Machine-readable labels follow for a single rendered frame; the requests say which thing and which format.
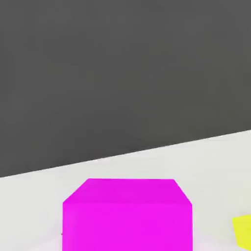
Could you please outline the small yellow cube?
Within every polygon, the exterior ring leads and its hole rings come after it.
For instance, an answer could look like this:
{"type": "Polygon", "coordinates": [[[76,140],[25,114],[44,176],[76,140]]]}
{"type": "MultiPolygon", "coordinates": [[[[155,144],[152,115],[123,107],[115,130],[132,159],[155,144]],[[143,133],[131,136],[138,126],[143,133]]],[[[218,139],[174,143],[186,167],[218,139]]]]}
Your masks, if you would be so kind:
{"type": "Polygon", "coordinates": [[[251,251],[251,214],[232,218],[237,245],[251,251]]]}

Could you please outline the small magenta cube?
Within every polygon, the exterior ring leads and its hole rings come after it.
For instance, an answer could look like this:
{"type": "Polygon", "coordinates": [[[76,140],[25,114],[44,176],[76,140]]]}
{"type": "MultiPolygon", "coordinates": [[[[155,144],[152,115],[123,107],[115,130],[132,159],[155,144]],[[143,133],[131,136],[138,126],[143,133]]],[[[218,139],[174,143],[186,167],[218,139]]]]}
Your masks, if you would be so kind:
{"type": "Polygon", "coordinates": [[[193,251],[193,208],[173,179],[87,179],[63,202],[62,251],[193,251]]]}

